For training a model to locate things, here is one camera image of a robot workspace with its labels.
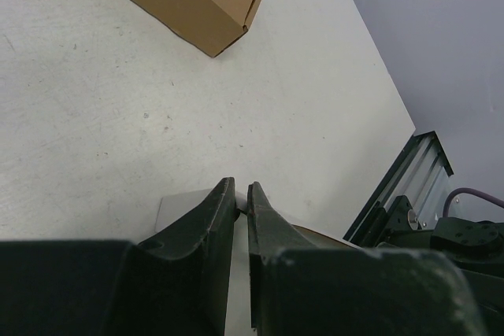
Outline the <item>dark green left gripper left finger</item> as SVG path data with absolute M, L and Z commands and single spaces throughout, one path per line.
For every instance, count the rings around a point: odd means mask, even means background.
M 222 335 L 235 181 L 140 243 L 1 244 L 4 335 Z

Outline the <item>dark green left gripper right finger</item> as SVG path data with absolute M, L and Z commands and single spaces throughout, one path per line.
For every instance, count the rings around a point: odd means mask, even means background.
M 321 248 L 247 192 L 251 325 L 260 335 L 482 335 L 465 277 L 427 250 Z

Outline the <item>white paper box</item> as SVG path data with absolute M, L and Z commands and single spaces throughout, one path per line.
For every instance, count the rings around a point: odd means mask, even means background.
M 172 194 L 161 199 L 154 230 L 161 231 L 180 217 L 191 211 L 209 194 L 208 189 Z M 232 260 L 228 289 L 228 304 L 225 323 L 226 335 L 255 335 L 250 317 L 250 277 L 248 255 L 248 230 L 246 216 L 246 195 L 236 195 L 238 218 L 234 225 Z M 315 227 L 314 223 L 300 220 L 289 212 L 280 210 L 279 214 L 297 229 L 310 242 L 321 248 L 350 247 L 355 245 L 337 238 L 333 234 Z

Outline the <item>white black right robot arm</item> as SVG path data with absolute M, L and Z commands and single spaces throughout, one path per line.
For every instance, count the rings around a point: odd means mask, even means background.
M 503 224 L 443 217 L 429 230 L 418 221 L 410 222 L 412 211 L 408 197 L 397 196 L 373 245 L 443 253 L 468 280 L 488 333 L 502 335 Z

